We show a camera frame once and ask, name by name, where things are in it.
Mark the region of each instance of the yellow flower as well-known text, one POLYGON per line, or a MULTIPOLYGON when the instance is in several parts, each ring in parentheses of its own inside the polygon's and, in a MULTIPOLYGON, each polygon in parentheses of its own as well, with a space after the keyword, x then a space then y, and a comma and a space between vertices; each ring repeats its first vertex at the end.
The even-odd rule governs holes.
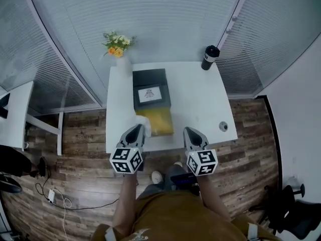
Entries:
POLYGON ((115 51, 115 56, 116 57, 122 57, 123 50, 120 48, 117 48, 115 51))
POLYGON ((108 54, 115 54, 115 48, 114 47, 109 48, 108 54))

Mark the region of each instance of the white wall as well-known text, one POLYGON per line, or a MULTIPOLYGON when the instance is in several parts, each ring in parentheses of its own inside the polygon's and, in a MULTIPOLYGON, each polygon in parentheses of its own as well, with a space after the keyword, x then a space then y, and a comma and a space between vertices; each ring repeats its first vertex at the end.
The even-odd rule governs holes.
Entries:
POLYGON ((1 86, 0 86, 0 95, 6 93, 7 91, 5 91, 1 86))
MULTIPOLYGON (((296 177, 305 185, 301 199, 321 203, 321 35, 259 95, 264 94, 280 141, 283 183, 296 177)), ((320 234, 321 225, 305 240, 316 240, 320 234)), ((296 240, 287 231, 279 236, 296 240)))

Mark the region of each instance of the sneaker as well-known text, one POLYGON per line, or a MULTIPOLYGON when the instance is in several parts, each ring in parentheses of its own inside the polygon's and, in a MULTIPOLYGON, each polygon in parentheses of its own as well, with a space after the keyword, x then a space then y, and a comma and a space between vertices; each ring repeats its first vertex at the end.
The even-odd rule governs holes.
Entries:
POLYGON ((181 162, 175 162, 174 165, 180 165, 181 167, 183 167, 183 164, 181 162))
POLYGON ((151 174, 151 180, 154 184, 158 184, 163 181, 163 176, 159 171, 153 171, 151 174))
POLYGON ((38 169, 39 169, 40 176, 44 177, 46 175, 46 162, 43 157, 40 158, 38 169))

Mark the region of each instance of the power adapter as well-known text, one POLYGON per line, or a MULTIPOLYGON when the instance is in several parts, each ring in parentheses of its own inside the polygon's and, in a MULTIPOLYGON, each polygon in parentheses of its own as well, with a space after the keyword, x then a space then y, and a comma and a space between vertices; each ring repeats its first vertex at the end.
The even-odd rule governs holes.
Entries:
POLYGON ((49 189, 49 195, 48 195, 48 201, 51 203, 54 203, 54 199, 55 199, 55 191, 52 189, 49 189))

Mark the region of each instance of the water bottle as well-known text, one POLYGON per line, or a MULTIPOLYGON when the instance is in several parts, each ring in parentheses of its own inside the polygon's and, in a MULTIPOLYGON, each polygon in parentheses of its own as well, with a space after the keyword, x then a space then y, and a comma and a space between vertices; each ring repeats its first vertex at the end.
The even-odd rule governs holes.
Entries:
POLYGON ((209 70, 212 66, 212 63, 215 62, 216 57, 220 56, 220 50, 215 46, 208 46, 205 49, 204 58, 202 61, 202 69, 209 70))

